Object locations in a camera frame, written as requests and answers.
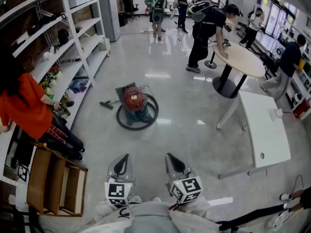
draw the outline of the refrigerator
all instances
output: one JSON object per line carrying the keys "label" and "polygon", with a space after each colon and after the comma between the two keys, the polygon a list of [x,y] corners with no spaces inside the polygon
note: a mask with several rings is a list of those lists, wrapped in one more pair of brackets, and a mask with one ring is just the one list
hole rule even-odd
{"label": "refrigerator", "polygon": [[[120,25],[118,17],[117,0],[98,0],[102,14],[106,38],[116,41],[120,36]],[[99,16],[97,3],[92,4],[94,17]],[[103,34],[100,23],[96,23],[97,34]]]}

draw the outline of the person in green shirt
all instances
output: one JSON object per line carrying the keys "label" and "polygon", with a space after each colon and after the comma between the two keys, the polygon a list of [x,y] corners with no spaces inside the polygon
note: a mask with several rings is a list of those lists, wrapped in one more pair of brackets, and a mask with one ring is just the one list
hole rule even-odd
{"label": "person in green shirt", "polygon": [[162,41],[163,37],[161,34],[161,24],[155,24],[153,20],[153,7],[151,6],[153,0],[145,0],[145,4],[149,7],[149,21],[152,22],[152,28],[154,30],[154,37],[156,37],[156,33],[158,34],[158,40]]}

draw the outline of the red plaid shirt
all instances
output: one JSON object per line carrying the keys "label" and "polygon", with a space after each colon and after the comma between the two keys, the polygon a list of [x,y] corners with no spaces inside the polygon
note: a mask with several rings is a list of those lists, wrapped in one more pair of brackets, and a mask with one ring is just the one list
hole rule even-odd
{"label": "red plaid shirt", "polygon": [[61,138],[61,136],[67,137],[64,132],[62,132],[60,129],[56,128],[54,125],[50,125],[49,129],[47,130],[47,133],[49,133],[51,136],[53,136],[55,139],[59,140],[60,142],[66,144],[66,141]]}

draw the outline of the black shirt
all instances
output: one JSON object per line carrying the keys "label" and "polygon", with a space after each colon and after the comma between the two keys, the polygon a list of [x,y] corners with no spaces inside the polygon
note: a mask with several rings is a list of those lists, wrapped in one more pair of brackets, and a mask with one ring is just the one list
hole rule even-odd
{"label": "black shirt", "polygon": [[187,5],[180,4],[179,2],[187,2],[187,0],[178,0],[178,7],[181,9],[187,9]]}
{"label": "black shirt", "polygon": [[285,51],[281,57],[280,68],[288,77],[292,77],[295,72],[294,64],[299,65],[301,52],[297,42],[287,44]]}
{"label": "black shirt", "polygon": [[216,34],[216,26],[223,28],[225,21],[225,11],[223,9],[216,9],[211,11],[202,22],[195,23],[193,30],[199,30],[201,36],[210,38]]}

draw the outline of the woman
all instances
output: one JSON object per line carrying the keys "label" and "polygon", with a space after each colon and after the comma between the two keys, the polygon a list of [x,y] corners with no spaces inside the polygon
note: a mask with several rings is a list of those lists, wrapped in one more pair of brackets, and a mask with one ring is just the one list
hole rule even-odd
{"label": "woman", "polygon": [[56,117],[47,105],[55,111],[58,102],[44,94],[34,78],[25,73],[23,67],[5,48],[1,49],[3,67],[0,82],[0,133],[8,131],[9,120],[13,120],[30,137],[58,151],[70,159],[83,160],[83,143]]}

